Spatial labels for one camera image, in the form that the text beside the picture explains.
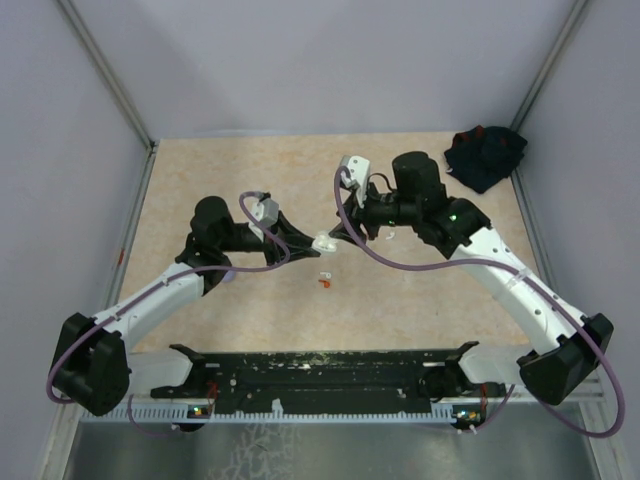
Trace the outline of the white earbud charging case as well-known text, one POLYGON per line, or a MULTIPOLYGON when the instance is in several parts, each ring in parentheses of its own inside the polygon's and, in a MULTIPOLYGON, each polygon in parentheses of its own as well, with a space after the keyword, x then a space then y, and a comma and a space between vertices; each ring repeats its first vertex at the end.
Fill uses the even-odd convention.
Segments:
POLYGON ((323 254, 333 254, 337 252, 337 240, 332 238, 328 232, 321 231, 313 239, 311 248, 323 254))

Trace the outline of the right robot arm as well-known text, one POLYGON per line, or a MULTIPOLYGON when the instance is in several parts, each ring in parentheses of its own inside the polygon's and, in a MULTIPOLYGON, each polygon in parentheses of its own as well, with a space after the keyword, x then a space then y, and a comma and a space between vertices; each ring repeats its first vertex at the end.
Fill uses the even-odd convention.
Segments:
POLYGON ((462 267, 484 286, 528 339, 525 345, 464 348, 446 372, 448 387, 466 396, 484 383, 521 385, 546 404, 561 404, 599 366, 592 348, 607 348, 611 321, 586 316, 541 282, 476 205, 447 194, 437 162, 426 153, 401 154, 392 170, 395 188, 380 193, 367 159, 341 160, 336 188, 349 196, 339 203, 341 222, 331 237, 362 246, 381 227, 411 228, 447 265, 462 267))

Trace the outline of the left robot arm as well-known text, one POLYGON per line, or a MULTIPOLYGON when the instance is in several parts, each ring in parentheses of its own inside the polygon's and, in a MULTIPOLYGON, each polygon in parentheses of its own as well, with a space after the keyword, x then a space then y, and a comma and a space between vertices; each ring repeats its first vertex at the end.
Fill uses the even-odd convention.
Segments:
POLYGON ((201 299, 235 271, 229 254, 261 253, 268 272, 290 261, 319 256, 318 242, 296 229, 269 194, 253 193, 256 204, 233 220, 218 196, 200 200, 184 250, 154 281, 116 305, 62 325, 45 391, 57 404, 77 403, 96 416, 134 395, 175 387, 201 394, 208 373, 175 348, 141 354, 136 345, 179 309, 201 299))

